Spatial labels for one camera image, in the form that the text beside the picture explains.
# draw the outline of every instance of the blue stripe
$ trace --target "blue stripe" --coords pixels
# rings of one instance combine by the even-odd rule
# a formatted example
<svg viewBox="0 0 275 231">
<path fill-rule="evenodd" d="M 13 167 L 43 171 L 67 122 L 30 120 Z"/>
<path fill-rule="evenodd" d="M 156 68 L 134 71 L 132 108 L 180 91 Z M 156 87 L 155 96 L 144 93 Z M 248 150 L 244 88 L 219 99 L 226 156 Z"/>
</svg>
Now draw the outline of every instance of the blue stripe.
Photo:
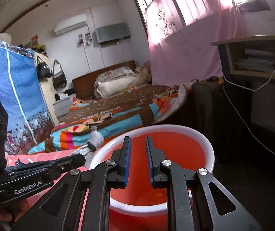
<svg viewBox="0 0 275 231">
<path fill-rule="evenodd" d="M 100 129 L 100 130 L 98 130 L 98 132 L 101 133 L 104 138 L 107 138 L 107 137 L 119 135 L 125 131 L 137 128 L 142 125 L 143 125 L 143 122 L 142 122 L 140 115 L 136 114 L 128 119 L 119 121 L 117 123 L 114 123 L 110 126 L 103 128 L 103 129 Z M 60 133 L 61 133 L 61 130 L 53 133 L 54 134 L 53 135 L 54 136 L 53 145 L 54 145 L 56 151 L 61 150 L 61 148 L 60 148 Z M 73 136 L 74 146 L 86 144 L 88 137 L 89 137 L 89 134 L 84 135 L 84 136 Z M 31 148 L 28 153 L 33 154 L 36 152 L 44 151 L 45 150 L 44 144 L 45 144 L 45 142 L 42 142 L 39 145 Z"/>
<path fill-rule="evenodd" d="M 73 106 L 74 108 L 75 107 L 84 107 L 84 106 L 88 106 L 88 105 L 90 105 L 90 103 L 83 103 L 83 104 L 80 104 L 80 105 L 75 105 L 75 106 Z"/>
<path fill-rule="evenodd" d="M 133 111 L 138 110 L 138 109 L 140 109 L 140 108 L 141 108 L 141 107 L 131 108 L 131 109 L 127 110 L 127 111 L 123 111 L 123 112 L 119 112 L 119 113 L 113 114 L 113 117 L 122 116 L 122 115 L 124 115 L 124 114 L 126 114 L 126 113 L 133 112 Z"/>
<path fill-rule="evenodd" d="M 156 103 L 149 104 L 149 107 L 151 108 L 151 111 L 153 113 L 153 116 L 156 117 L 156 115 L 159 112 L 159 107 Z"/>
</svg>

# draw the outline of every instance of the desk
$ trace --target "desk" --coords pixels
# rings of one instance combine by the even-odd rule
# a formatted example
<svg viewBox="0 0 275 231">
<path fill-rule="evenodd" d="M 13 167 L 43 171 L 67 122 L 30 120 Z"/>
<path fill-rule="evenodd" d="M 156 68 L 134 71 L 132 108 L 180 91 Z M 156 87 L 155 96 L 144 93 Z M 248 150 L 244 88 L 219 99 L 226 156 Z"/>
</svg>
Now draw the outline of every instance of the desk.
<svg viewBox="0 0 275 231">
<path fill-rule="evenodd" d="M 275 36 L 244 37 L 214 42 L 212 46 L 218 47 L 223 74 L 230 82 L 252 89 L 253 82 L 265 83 L 269 79 L 271 73 L 239 70 L 237 62 L 241 58 L 247 58 L 245 49 L 264 50 L 275 53 Z M 269 83 L 275 85 L 275 75 L 273 75 Z M 238 88 L 227 82 L 224 82 L 224 88 L 228 97 L 252 130 L 253 134 L 263 142 L 266 147 L 275 152 L 275 133 L 250 122 L 253 92 Z M 267 170 L 271 168 L 272 172 L 275 172 L 275 156 L 257 143 L 249 132 L 245 130 L 246 128 L 244 126 L 242 126 L 242 128 L 244 129 L 242 134 L 242 140 L 244 141 L 242 144 L 242 152 L 245 152 L 245 156 L 249 157 L 251 161 L 261 163 Z"/>
</svg>

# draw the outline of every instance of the white drawer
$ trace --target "white drawer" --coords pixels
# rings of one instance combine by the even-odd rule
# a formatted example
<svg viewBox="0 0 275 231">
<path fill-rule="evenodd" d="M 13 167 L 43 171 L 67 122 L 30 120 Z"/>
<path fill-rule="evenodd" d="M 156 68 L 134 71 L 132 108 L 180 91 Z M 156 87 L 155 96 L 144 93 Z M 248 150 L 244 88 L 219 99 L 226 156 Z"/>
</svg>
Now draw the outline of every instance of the white drawer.
<svg viewBox="0 0 275 231">
<path fill-rule="evenodd" d="M 55 110 L 56 117 L 60 117 L 60 116 L 65 115 L 66 113 L 68 113 L 70 107 L 71 107 L 71 104 L 70 105 L 66 105 L 65 107 L 56 109 Z"/>
<path fill-rule="evenodd" d="M 75 94 L 65 97 L 65 98 L 62 98 L 62 99 L 58 100 L 57 102 L 53 103 L 54 109 L 57 110 L 57 109 L 66 107 L 68 105 L 71 106 L 72 105 L 72 97 L 75 97 Z"/>
</svg>

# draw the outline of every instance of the pillow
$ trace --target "pillow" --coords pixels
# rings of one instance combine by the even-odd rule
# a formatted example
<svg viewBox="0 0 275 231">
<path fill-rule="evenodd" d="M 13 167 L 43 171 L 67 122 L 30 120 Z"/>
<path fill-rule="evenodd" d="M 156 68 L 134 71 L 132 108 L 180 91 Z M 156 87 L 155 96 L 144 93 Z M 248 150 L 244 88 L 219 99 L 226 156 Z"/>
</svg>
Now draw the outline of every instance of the pillow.
<svg viewBox="0 0 275 231">
<path fill-rule="evenodd" d="M 105 99 L 119 93 L 123 89 L 139 86 L 145 83 L 147 83 L 147 78 L 143 75 L 125 75 L 107 82 L 98 82 L 97 92 L 101 98 Z"/>
<path fill-rule="evenodd" d="M 135 73 L 141 74 L 144 76 L 144 78 L 151 83 L 151 73 L 149 72 L 149 69 L 146 66 L 137 67 L 134 70 Z"/>
<path fill-rule="evenodd" d="M 97 99 L 101 99 L 102 97 L 100 96 L 100 94 L 98 93 L 98 83 L 99 82 L 107 82 L 110 81 L 112 79 L 116 79 L 118 77 L 121 77 L 123 75 L 131 75 L 131 76 L 136 76 L 136 74 L 132 71 L 132 69 L 130 69 L 129 67 L 120 67 L 114 70 L 110 70 L 107 72 L 104 72 L 100 75 L 98 75 L 94 87 L 94 95 Z"/>
</svg>

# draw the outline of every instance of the hanging bag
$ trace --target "hanging bag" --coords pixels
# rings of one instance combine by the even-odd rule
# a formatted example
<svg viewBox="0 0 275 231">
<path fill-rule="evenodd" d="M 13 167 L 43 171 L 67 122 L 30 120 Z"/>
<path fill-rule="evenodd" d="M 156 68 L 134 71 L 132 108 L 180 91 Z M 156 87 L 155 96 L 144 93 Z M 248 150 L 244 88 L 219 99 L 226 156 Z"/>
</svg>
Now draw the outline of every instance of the hanging bag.
<svg viewBox="0 0 275 231">
<path fill-rule="evenodd" d="M 61 71 L 57 72 L 56 74 L 54 73 L 55 64 L 58 64 L 61 69 Z M 67 86 L 67 79 L 65 73 L 57 60 L 55 60 L 53 63 L 53 85 L 54 88 L 65 88 Z"/>
<path fill-rule="evenodd" d="M 37 56 L 37 76 L 38 78 L 50 78 L 53 73 L 50 67 L 47 65 L 45 61 L 43 61 L 40 56 Z"/>
</svg>

